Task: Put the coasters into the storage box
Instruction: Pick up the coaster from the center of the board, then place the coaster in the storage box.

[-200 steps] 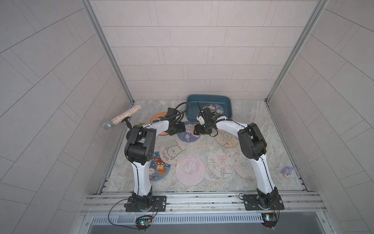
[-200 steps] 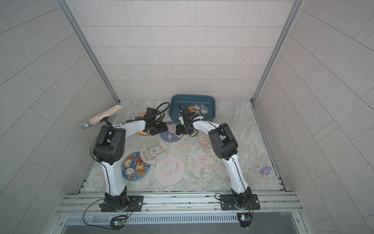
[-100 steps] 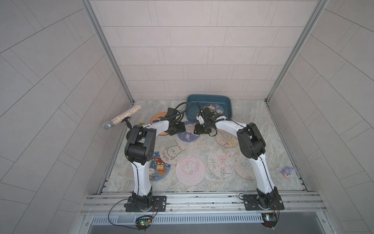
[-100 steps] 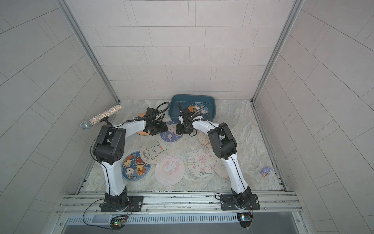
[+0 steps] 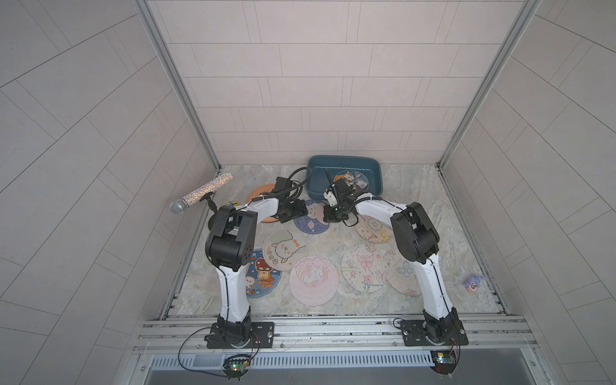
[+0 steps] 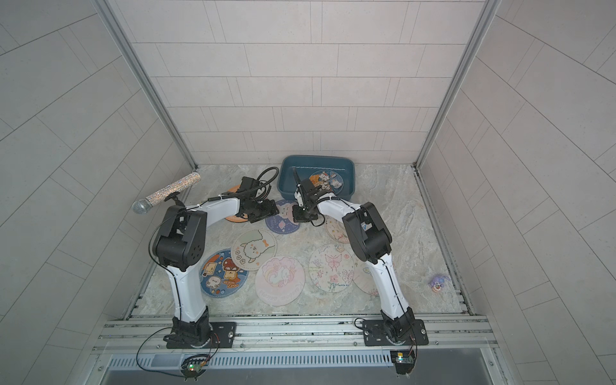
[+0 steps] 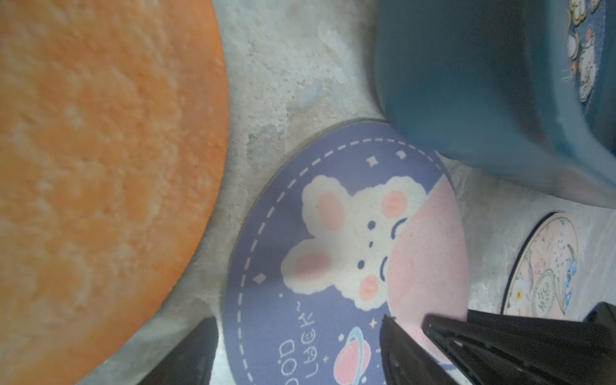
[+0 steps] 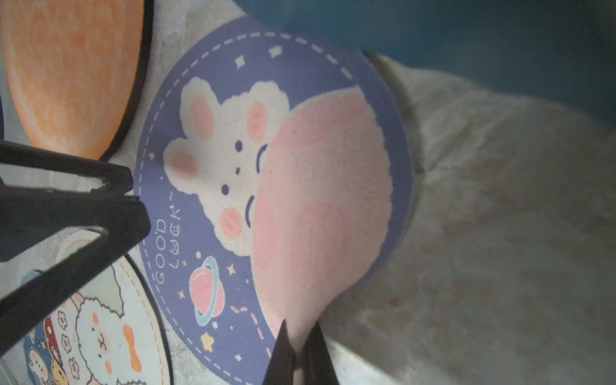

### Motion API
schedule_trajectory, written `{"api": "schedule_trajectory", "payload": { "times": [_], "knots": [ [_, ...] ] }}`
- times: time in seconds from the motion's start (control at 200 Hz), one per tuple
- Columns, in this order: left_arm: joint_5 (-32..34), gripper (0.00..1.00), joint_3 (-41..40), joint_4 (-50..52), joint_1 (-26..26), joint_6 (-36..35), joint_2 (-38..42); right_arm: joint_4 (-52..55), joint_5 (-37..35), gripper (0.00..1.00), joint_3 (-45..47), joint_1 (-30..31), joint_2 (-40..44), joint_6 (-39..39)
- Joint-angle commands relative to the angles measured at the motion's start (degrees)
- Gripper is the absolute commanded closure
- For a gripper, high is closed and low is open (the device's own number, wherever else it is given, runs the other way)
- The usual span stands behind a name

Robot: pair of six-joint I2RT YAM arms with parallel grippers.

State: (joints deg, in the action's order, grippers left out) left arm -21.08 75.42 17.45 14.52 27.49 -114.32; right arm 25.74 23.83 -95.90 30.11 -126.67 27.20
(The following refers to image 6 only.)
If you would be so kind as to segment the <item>white butterfly bow coaster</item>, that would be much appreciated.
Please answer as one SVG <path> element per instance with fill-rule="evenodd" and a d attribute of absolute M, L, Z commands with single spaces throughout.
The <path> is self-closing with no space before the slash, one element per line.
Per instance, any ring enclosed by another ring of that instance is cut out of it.
<path fill-rule="evenodd" d="M 338 293 L 351 287 L 354 281 L 354 256 L 344 245 L 324 245 L 317 248 L 308 265 L 311 282 L 327 293 Z"/>

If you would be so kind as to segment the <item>purple bunny coaster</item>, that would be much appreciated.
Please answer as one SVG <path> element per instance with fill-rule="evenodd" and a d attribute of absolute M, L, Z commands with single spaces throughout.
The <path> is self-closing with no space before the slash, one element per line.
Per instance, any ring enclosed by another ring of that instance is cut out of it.
<path fill-rule="evenodd" d="M 295 222 L 293 208 L 296 201 L 280 200 L 276 202 L 278 214 L 266 218 L 267 228 L 276 234 L 292 234 L 299 230 L 300 224 Z"/>

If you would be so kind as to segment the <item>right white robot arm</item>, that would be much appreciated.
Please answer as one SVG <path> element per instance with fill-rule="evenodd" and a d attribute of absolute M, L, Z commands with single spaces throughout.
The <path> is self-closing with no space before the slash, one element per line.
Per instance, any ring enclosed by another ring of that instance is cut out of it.
<path fill-rule="evenodd" d="M 344 225 L 350 246 L 370 271 L 380 297 L 383 330 L 394 344 L 415 343 L 415 315 L 397 280 L 391 256 L 392 236 L 377 208 L 370 202 L 358 205 L 301 180 L 293 171 L 298 207 L 296 222 L 310 222 L 322 215 Z"/>

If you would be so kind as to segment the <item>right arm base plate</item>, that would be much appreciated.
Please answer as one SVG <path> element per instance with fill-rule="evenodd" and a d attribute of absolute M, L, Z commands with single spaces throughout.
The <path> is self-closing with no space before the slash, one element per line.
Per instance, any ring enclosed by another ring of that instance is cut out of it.
<path fill-rule="evenodd" d="M 391 322 L 357 318 L 354 325 L 363 332 L 368 347 L 428 346 L 428 332 L 421 319 Z"/>

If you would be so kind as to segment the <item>white alpaca coaster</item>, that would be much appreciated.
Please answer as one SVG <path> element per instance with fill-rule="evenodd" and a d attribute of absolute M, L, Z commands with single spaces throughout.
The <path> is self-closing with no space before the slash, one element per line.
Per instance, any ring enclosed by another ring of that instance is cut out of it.
<path fill-rule="evenodd" d="M 253 229 L 234 242 L 232 260 L 242 270 L 257 271 L 276 256 L 277 249 L 278 244 L 270 231 Z"/>

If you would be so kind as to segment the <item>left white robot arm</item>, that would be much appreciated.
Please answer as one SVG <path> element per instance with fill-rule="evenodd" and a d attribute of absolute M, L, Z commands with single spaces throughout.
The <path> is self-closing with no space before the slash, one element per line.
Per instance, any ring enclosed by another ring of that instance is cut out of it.
<path fill-rule="evenodd" d="M 174 201 L 149 246 L 152 260 L 166 271 L 173 290 L 173 325 L 170 334 L 164 337 L 168 349 L 215 344 L 209 308 L 200 284 L 208 227 L 227 217 L 244 215 L 254 223 L 278 213 L 274 201 L 267 198 L 274 178 L 264 181 L 261 177 L 245 176 L 236 192 L 223 192 L 200 204 L 187 206 L 179 199 L 179 194 L 199 179 L 192 173 L 146 198 L 152 206 Z"/>

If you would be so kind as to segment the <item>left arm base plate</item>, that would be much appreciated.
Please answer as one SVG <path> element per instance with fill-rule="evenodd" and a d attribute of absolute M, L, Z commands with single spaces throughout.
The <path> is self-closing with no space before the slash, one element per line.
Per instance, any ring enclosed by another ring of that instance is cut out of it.
<path fill-rule="evenodd" d="M 236 331 L 235 322 L 181 322 L 164 341 L 168 349 L 224 349 L 233 346 Z"/>

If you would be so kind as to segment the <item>blue bears picnic coaster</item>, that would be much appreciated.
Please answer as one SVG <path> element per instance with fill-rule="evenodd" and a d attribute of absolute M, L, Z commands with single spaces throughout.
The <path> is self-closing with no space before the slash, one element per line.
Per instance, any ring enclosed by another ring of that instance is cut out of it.
<path fill-rule="evenodd" d="M 327 169 L 313 173 L 310 180 L 315 187 L 333 193 L 340 193 L 344 186 L 344 179 L 336 171 Z"/>

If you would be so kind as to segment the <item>teal plastic storage box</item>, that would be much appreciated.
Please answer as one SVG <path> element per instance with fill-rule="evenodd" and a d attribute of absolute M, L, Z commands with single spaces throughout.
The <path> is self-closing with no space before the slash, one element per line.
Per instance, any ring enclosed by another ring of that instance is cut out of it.
<path fill-rule="evenodd" d="M 350 201 L 355 193 L 355 164 L 343 157 L 292 155 L 282 162 L 278 191 L 286 200 L 294 200 L 299 180 L 309 179 L 315 187 L 322 187 L 336 196 Z"/>

